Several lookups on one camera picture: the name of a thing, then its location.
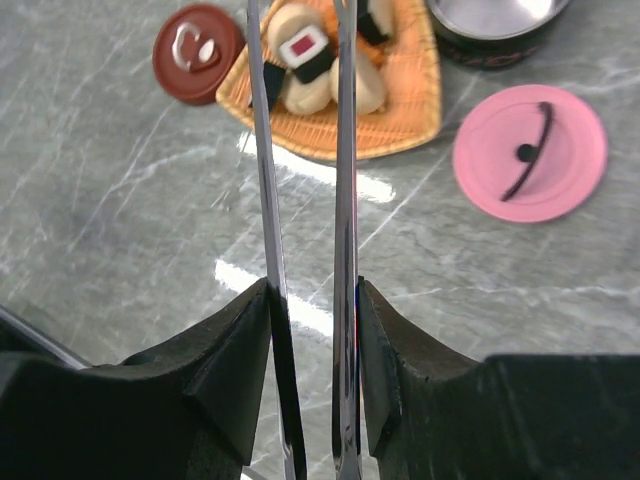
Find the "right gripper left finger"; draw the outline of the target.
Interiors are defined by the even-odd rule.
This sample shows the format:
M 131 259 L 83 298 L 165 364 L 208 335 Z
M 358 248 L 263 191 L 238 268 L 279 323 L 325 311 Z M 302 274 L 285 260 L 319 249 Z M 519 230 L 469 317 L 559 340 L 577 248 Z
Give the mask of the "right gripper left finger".
M 270 344 L 267 283 L 117 365 L 1 314 L 5 479 L 237 479 Z

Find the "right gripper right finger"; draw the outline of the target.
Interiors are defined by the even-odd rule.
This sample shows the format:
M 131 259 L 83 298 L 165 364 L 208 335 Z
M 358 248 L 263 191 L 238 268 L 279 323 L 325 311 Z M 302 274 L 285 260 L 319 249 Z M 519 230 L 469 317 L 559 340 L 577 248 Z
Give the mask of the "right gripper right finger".
M 359 284 L 370 454 L 384 479 L 635 479 L 635 355 L 472 360 Z

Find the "metal tongs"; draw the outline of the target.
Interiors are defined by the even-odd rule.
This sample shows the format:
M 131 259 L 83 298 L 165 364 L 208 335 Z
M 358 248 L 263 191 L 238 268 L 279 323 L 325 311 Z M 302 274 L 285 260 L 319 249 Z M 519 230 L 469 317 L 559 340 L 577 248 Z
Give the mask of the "metal tongs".
M 357 5 L 353 1 L 337 1 L 334 6 L 339 26 L 339 101 L 334 247 L 332 452 L 337 478 L 359 479 L 362 476 L 362 465 L 357 335 Z M 247 20 L 247 47 L 284 476 L 287 479 L 304 479 L 307 476 L 306 454 L 287 302 L 270 114 L 263 76 L 259 11 L 255 1 L 248 4 Z

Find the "beige bun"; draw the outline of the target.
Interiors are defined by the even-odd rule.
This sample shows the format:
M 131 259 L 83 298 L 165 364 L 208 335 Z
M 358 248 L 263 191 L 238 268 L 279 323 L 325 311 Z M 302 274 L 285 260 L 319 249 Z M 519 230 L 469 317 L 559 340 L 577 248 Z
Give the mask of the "beige bun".
M 292 73 L 286 76 L 280 100 L 294 115 L 312 115 L 323 110 L 331 101 L 331 82 L 324 72 L 310 83 L 302 83 Z
M 381 72 L 365 53 L 355 54 L 355 112 L 368 115 L 380 111 L 386 102 L 387 89 Z
M 322 25 L 317 12 L 306 4 L 287 3 L 280 7 L 267 27 L 267 43 L 275 53 L 278 48 L 308 25 Z

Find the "black sushi piece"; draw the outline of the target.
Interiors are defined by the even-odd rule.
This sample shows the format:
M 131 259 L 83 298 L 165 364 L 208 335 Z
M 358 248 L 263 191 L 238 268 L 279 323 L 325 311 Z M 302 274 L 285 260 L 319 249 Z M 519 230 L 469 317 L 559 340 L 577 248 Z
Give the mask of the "black sushi piece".
M 268 110 L 275 108 L 284 87 L 287 71 L 279 65 L 264 61 L 262 65 L 263 83 L 266 92 Z

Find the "orange fried food piece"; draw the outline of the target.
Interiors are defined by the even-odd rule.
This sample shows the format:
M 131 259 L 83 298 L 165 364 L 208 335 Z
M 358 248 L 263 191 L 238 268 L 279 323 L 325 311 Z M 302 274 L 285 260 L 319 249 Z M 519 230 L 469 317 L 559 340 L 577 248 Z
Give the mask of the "orange fried food piece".
M 322 10 L 322 19 L 335 53 L 338 53 L 338 18 L 333 6 L 327 6 Z M 357 50 L 360 53 L 364 53 L 375 67 L 381 67 L 385 63 L 386 55 L 383 48 L 370 45 L 360 34 L 356 37 L 356 46 Z

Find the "dark nigiri sushi piece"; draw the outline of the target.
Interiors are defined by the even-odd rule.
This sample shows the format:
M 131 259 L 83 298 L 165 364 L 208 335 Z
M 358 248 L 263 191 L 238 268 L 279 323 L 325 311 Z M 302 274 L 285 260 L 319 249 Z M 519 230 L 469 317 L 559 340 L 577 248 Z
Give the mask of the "dark nigiri sushi piece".
M 357 32 L 372 46 L 389 41 L 394 35 L 394 12 L 390 0 L 358 0 Z

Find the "sushi roll red centre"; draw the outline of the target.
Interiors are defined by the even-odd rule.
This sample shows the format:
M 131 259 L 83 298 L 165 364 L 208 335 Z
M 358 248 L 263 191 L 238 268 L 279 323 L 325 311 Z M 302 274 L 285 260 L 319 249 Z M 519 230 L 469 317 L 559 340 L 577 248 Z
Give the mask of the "sushi roll red centre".
M 278 53 L 302 84 L 328 72 L 335 58 L 328 36 L 316 25 L 303 27 L 279 46 Z

